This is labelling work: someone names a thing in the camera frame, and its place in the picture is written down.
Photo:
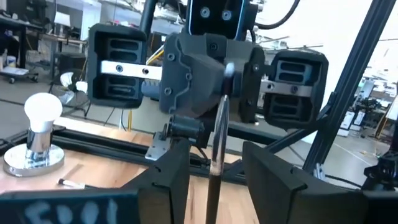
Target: wooden table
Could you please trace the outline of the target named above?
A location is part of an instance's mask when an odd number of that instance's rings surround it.
[[[152,142],[152,136],[149,134],[127,133],[118,129],[68,118],[60,118],[56,120],[55,124],[76,131],[138,144],[150,145]],[[120,187],[146,169],[146,167],[137,164],[69,151],[68,149],[65,149],[65,152],[65,165],[51,174],[23,178],[12,177],[4,171],[0,171],[0,193],[11,190],[65,189],[65,187],[57,185],[60,178],[97,187]],[[226,162],[233,162],[239,158],[239,156],[227,154],[225,160]],[[185,223],[205,223],[207,187],[208,179],[191,175]],[[222,183],[217,223],[258,223],[247,187]]]

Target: white light bulb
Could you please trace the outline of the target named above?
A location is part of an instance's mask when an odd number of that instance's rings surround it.
[[[62,114],[61,101],[50,93],[36,93],[25,102],[25,113],[30,130],[45,133],[52,130],[54,121]]]

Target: round metal base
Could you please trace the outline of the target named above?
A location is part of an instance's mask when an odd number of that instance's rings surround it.
[[[26,144],[10,148],[4,154],[4,171],[16,177],[33,177],[48,174],[63,166],[65,153],[58,146],[51,145],[49,157],[42,161],[26,158],[26,150]]]

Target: silver metal plate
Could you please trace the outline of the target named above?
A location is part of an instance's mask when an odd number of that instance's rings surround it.
[[[281,95],[310,97],[312,86],[293,85],[288,83],[278,83],[272,81],[263,81],[260,86],[261,93],[275,93]]]
[[[48,174],[63,166],[65,153],[58,146],[51,145],[48,158],[40,161],[26,158],[26,152],[26,144],[9,149],[4,154],[4,171],[16,177],[33,177]]]
[[[170,148],[170,138],[166,138],[166,140],[162,140],[162,133],[156,132],[154,139],[152,141],[152,145],[149,146],[147,153],[145,154],[145,158],[156,161],[158,158],[162,157]]]
[[[101,62],[101,73],[126,77],[148,78],[152,80],[162,79],[162,67],[112,62],[107,60],[103,60]]]

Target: pen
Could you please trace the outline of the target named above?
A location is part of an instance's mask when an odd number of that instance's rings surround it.
[[[87,184],[74,183],[70,180],[64,180],[64,179],[59,179],[58,184],[64,185],[64,186],[69,186],[69,187],[74,187],[76,189],[98,189],[99,188],[99,187],[94,187],[94,186],[87,185]]]

